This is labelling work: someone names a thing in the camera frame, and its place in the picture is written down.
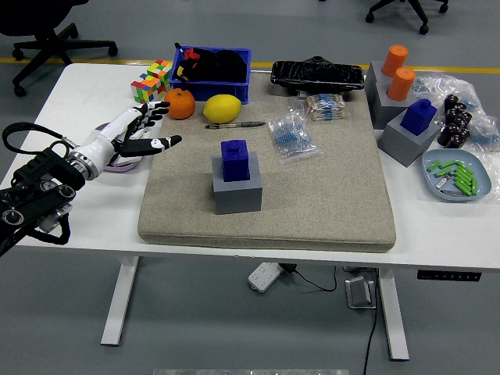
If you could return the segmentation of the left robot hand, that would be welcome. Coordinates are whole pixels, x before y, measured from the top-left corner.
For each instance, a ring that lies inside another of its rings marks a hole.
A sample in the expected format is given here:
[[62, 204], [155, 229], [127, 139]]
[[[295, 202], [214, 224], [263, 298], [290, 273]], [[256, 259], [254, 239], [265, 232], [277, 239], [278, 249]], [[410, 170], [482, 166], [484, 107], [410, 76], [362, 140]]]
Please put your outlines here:
[[130, 108], [108, 123], [88, 145], [76, 147], [67, 161], [83, 175], [93, 180], [101, 174], [115, 155], [138, 157], [156, 155], [182, 141], [180, 135], [165, 138], [133, 139], [138, 131], [155, 124], [169, 112], [168, 102], [146, 102]]

